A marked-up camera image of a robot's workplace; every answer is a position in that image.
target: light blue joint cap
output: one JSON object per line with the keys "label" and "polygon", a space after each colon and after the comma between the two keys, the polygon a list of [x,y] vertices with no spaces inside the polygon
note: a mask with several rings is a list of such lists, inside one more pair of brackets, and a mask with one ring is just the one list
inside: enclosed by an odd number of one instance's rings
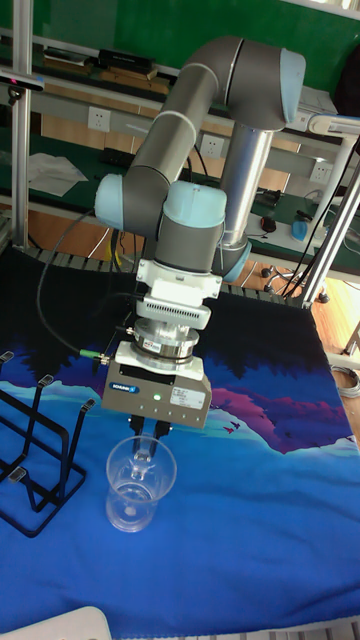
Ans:
{"label": "light blue joint cap", "polygon": [[234,264],[233,268],[229,271],[229,273],[224,276],[224,282],[234,282],[242,272],[245,262],[248,259],[251,251],[251,242],[248,241],[244,252],[241,254],[239,260]]}
{"label": "light blue joint cap", "polygon": [[178,180],[170,186],[164,214],[177,224],[192,229],[209,229],[224,222],[226,193]]}
{"label": "light blue joint cap", "polygon": [[95,215],[107,227],[123,230],[122,176],[110,173],[101,180],[95,196]]}
{"label": "light blue joint cap", "polygon": [[303,56],[287,49],[281,49],[280,89],[286,122],[295,120],[304,82],[305,67],[306,61]]}

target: cable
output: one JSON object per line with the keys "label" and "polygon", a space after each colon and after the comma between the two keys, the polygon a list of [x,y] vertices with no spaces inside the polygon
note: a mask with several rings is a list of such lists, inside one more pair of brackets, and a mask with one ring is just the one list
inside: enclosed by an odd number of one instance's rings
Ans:
{"label": "cable", "polygon": [[346,282],[346,280],[343,280],[343,282],[345,284],[347,284],[348,287],[351,287],[352,289],[355,289],[355,291],[360,291],[359,287],[355,287],[355,285],[351,284],[351,282]]}
{"label": "cable", "polygon": [[103,240],[105,240],[105,238],[106,238],[107,234],[109,233],[109,231],[110,231],[110,227],[109,227],[108,229],[106,229],[106,231],[105,231],[105,233],[104,233],[103,237],[101,238],[101,240],[99,240],[99,242],[97,243],[97,245],[95,245],[95,247],[93,248],[93,250],[89,253],[88,258],[91,258],[91,256],[92,256],[92,255],[94,255],[94,253],[95,253],[96,249],[97,249],[98,247],[100,247],[100,245],[101,245],[102,241],[103,241]]}
{"label": "cable", "polygon": [[113,229],[110,240],[111,260],[118,273],[121,273],[120,265],[116,257],[116,245],[119,237],[119,229]]}
{"label": "cable", "polygon": [[356,251],[356,249],[352,249],[346,244],[346,238],[344,238],[343,243],[348,251],[351,251],[351,253],[357,253],[357,255],[360,256],[360,251]]}
{"label": "cable", "polygon": [[289,297],[289,298],[290,298],[290,297],[292,296],[292,294],[296,291],[296,289],[297,289],[298,287],[301,287],[301,285],[302,285],[302,283],[304,282],[304,280],[305,280],[306,276],[308,275],[309,271],[311,270],[311,267],[313,266],[313,264],[314,264],[314,262],[315,262],[315,259],[316,259],[316,253],[315,253],[315,255],[311,258],[311,260],[310,260],[310,262],[309,262],[308,266],[306,267],[306,269],[304,269],[304,271],[303,271],[301,274],[295,274],[295,273],[294,273],[294,275],[292,276],[292,278],[290,278],[289,282],[287,283],[287,285],[286,285],[286,287],[285,287],[284,293],[282,294],[282,295],[283,295],[283,297],[285,297],[286,289],[288,288],[288,286],[289,286],[289,284],[290,284],[290,283],[295,282],[295,284],[294,284],[293,288],[291,289],[291,291],[288,291],[288,292],[286,293],[286,297]]}
{"label": "cable", "polygon": [[340,373],[345,373],[345,375],[354,380],[352,387],[339,387],[336,385],[341,396],[344,398],[358,398],[360,396],[360,378],[356,371],[347,367],[336,367],[335,365],[331,366],[331,371],[340,371]]}
{"label": "cable", "polygon": [[30,235],[30,233],[28,233],[28,238],[36,249],[40,249],[40,251],[42,251],[42,247],[40,247],[40,245],[36,242],[36,240],[34,240],[34,238]]}
{"label": "cable", "polygon": [[124,245],[123,245],[123,243],[122,243],[122,241],[124,240],[124,238],[125,238],[125,231],[122,231],[122,232],[120,233],[119,244],[120,244],[120,247],[122,248],[123,255],[124,255],[124,253],[125,253],[125,247],[124,247]]}
{"label": "cable", "polygon": [[131,272],[130,273],[134,273],[135,265],[136,265],[136,235],[135,235],[135,233],[133,233],[133,241],[134,241],[134,262],[133,262],[133,266],[131,267]]}
{"label": "cable", "polygon": [[193,181],[193,179],[192,179],[192,162],[191,162],[189,156],[188,156],[188,159],[187,159],[187,163],[188,163],[188,167],[189,167],[189,180],[190,180],[190,182],[192,182]]}
{"label": "cable", "polygon": [[[346,170],[347,170],[347,168],[348,168],[348,166],[349,166],[349,164],[350,164],[350,160],[351,160],[351,158],[352,158],[352,155],[353,155],[353,154],[352,154],[352,153],[350,153],[350,155],[349,155],[349,157],[348,157],[348,159],[347,159],[347,161],[346,161],[346,163],[345,163],[345,166],[344,166],[344,168],[343,168],[343,170],[342,170],[342,174],[341,174],[341,176],[340,176],[340,178],[339,178],[339,180],[338,180],[338,183],[337,183],[337,185],[336,185],[336,187],[335,187],[335,189],[334,189],[334,192],[333,192],[333,194],[331,195],[331,197],[330,197],[330,199],[329,199],[329,201],[328,201],[328,203],[327,203],[326,207],[324,208],[324,211],[322,212],[322,214],[321,214],[321,216],[320,216],[319,220],[317,221],[316,225],[314,226],[314,228],[313,228],[313,230],[312,230],[312,233],[311,233],[311,235],[310,235],[309,241],[308,241],[308,243],[307,243],[307,245],[306,245],[306,247],[305,247],[304,253],[302,254],[302,256],[301,256],[301,258],[300,258],[300,260],[299,260],[299,262],[298,262],[298,264],[297,264],[297,267],[296,267],[296,269],[295,269],[295,271],[294,271],[294,275],[293,275],[293,277],[289,280],[289,282],[287,283],[287,285],[286,285],[286,287],[285,287],[285,289],[284,289],[284,292],[283,292],[283,294],[282,294],[282,296],[283,296],[283,297],[285,297],[286,295],[289,295],[289,293],[286,293],[286,292],[287,292],[287,290],[288,290],[288,288],[289,288],[290,284],[292,283],[293,279],[295,278],[295,276],[296,276],[297,272],[299,271],[299,269],[300,269],[300,267],[301,267],[302,261],[303,261],[303,259],[304,259],[304,258],[305,258],[305,256],[306,256],[307,250],[308,250],[308,248],[309,248],[309,246],[310,246],[310,244],[311,244],[311,242],[312,242],[312,239],[313,239],[313,237],[314,237],[314,235],[315,235],[315,233],[316,233],[316,231],[317,231],[317,228],[318,228],[318,226],[319,226],[320,222],[323,220],[323,218],[324,218],[324,217],[326,216],[326,214],[327,214],[327,211],[328,211],[328,209],[329,209],[329,207],[330,207],[330,205],[331,205],[331,202],[332,202],[332,200],[333,200],[334,194],[337,192],[337,190],[338,190],[338,188],[339,188],[339,186],[340,186],[340,184],[341,184],[341,181],[342,181],[342,179],[343,179],[343,177],[344,177],[344,175],[345,175],[345,172],[346,172]],[[314,255],[314,258],[312,259],[312,261],[309,263],[309,265],[310,265],[310,264],[312,264],[312,263],[314,262],[315,255]]]}
{"label": "cable", "polygon": [[43,288],[45,276],[46,276],[48,268],[49,268],[49,266],[50,266],[50,264],[51,264],[51,262],[52,262],[52,260],[54,258],[54,255],[56,253],[57,248],[62,243],[64,238],[67,236],[67,234],[70,233],[70,231],[72,231],[72,229],[79,222],[81,222],[82,220],[84,220],[84,218],[86,218],[88,215],[93,213],[93,211],[94,211],[94,209],[91,209],[90,211],[87,211],[86,213],[83,213],[76,220],[73,220],[73,222],[68,226],[68,228],[65,229],[64,233],[62,234],[62,236],[60,236],[59,240],[55,244],[55,247],[51,250],[47,261],[45,262],[44,268],[43,268],[42,273],[41,273],[40,281],[39,281],[39,284],[38,284],[37,292],[36,292],[36,308],[37,308],[37,312],[39,314],[39,318],[40,318],[42,324],[44,325],[44,327],[46,327],[46,329],[49,331],[49,333],[51,333],[51,335],[54,336],[54,338],[56,338],[56,340],[58,340],[63,345],[65,345],[65,347],[67,347],[67,349],[69,349],[70,351],[73,351],[77,355],[85,356],[87,358],[99,357],[100,353],[98,353],[97,351],[88,351],[87,349],[78,349],[78,347],[74,347],[73,344],[70,344],[70,342],[67,342],[67,340],[62,338],[62,336],[60,336],[52,327],[50,327],[50,325],[47,323],[46,318],[45,318],[45,316],[44,316],[44,314],[42,312],[42,309],[41,309],[41,291],[42,291],[42,288]]}
{"label": "cable", "polygon": [[202,157],[202,155],[201,155],[201,153],[200,153],[200,151],[199,151],[199,147],[197,146],[197,144],[194,144],[194,149],[195,149],[196,153],[198,154],[198,156],[199,156],[199,158],[200,158],[200,162],[201,162],[201,164],[202,164],[202,166],[203,166],[204,173],[205,173],[206,177],[208,178],[208,177],[209,177],[209,174],[208,174],[208,171],[207,171],[207,168],[206,168],[206,165],[205,165],[204,159],[203,159],[203,157]]}
{"label": "cable", "polygon": [[250,269],[249,273],[247,274],[247,276],[246,276],[245,280],[243,280],[243,281],[242,281],[242,283],[239,285],[240,287],[243,287],[243,286],[244,286],[244,284],[249,280],[250,276],[252,276],[252,274],[253,274],[253,273],[254,273],[254,271],[255,271],[255,267],[256,267],[256,265],[257,265],[257,262],[254,262],[254,264],[253,264],[253,266],[251,267],[251,269]]}

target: white power socket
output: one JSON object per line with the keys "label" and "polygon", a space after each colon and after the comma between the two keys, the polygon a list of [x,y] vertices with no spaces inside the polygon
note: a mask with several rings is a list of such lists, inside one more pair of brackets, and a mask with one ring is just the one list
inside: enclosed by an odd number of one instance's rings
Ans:
{"label": "white power socket", "polygon": [[200,153],[207,158],[214,158],[217,160],[221,156],[221,151],[224,144],[224,138],[218,136],[209,136],[208,133],[204,133],[201,142]]}
{"label": "white power socket", "polygon": [[329,162],[317,160],[310,176],[310,182],[317,182],[317,184],[327,184],[329,182],[332,168],[333,165]]}
{"label": "white power socket", "polygon": [[110,131],[111,111],[99,109],[99,107],[89,107],[88,127],[96,131]]}

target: metal frame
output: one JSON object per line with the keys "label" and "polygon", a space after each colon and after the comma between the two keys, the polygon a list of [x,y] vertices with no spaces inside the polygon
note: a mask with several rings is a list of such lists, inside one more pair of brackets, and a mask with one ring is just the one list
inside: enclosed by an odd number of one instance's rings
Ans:
{"label": "metal frame", "polygon": [[[12,357],[13,354],[11,352],[7,352],[0,356],[0,371],[3,364],[8,362]],[[30,507],[35,513],[40,513],[47,505],[53,505],[50,514],[48,514],[42,520],[40,525],[35,529],[29,529],[25,527],[23,524],[21,524],[21,522],[16,520],[15,517],[9,515],[7,512],[3,511],[3,509],[0,509],[0,518],[5,520],[8,524],[13,526],[28,538],[36,537],[46,527],[46,525],[50,522],[50,520],[52,520],[52,518],[57,514],[61,507],[63,507],[64,504],[71,498],[71,496],[73,496],[74,493],[81,487],[86,477],[86,471],[74,462],[74,455],[79,441],[85,415],[89,411],[89,409],[94,406],[95,400],[90,398],[80,408],[74,434],[70,442],[69,433],[66,429],[64,429],[64,427],[60,426],[57,422],[54,422],[54,420],[47,418],[38,411],[41,393],[47,385],[51,384],[52,381],[52,376],[47,375],[38,382],[31,407],[29,407],[24,402],[21,402],[17,398],[13,398],[10,394],[0,389],[0,400],[2,402],[13,407],[29,418],[27,428],[26,430],[24,430],[4,416],[0,415],[0,423],[25,439],[21,453],[12,462],[9,463],[5,460],[0,459],[0,483],[8,479],[10,482],[20,482],[21,484],[23,484],[26,489]],[[36,423],[41,424],[46,429],[49,429],[59,436],[61,440],[61,453],[59,453],[52,447],[49,447],[47,444],[39,440],[39,438],[34,436],[33,432]],[[27,459],[29,454],[31,455],[31,451],[34,446],[38,447],[49,456],[55,458],[55,460],[58,460],[60,462],[59,480],[51,489],[46,489],[44,486],[36,482],[31,477],[29,471],[23,466],[23,463]],[[80,475],[80,479],[76,482],[72,489],[67,490],[66,483],[71,471],[75,471],[78,475]]]}
{"label": "metal frame", "polygon": [[[33,0],[13,0],[13,70],[31,74]],[[31,91],[25,89],[12,108],[12,234],[13,243],[26,248],[28,242],[28,158],[30,146]]]}
{"label": "metal frame", "polygon": [[316,298],[322,281],[328,271],[345,238],[360,203],[360,161],[355,169],[351,182],[345,192],[339,210],[335,216],[330,231],[316,254],[314,265],[310,271],[306,286],[302,294],[302,306],[311,307]]}

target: white cloth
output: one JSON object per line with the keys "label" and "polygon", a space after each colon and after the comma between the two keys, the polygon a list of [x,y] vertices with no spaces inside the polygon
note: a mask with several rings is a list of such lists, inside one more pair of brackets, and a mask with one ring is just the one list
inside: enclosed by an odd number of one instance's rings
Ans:
{"label": "white cloth", "polygon": [[36,153],[29,158],[29,187],[60,198],[88,179],[67,158]]}

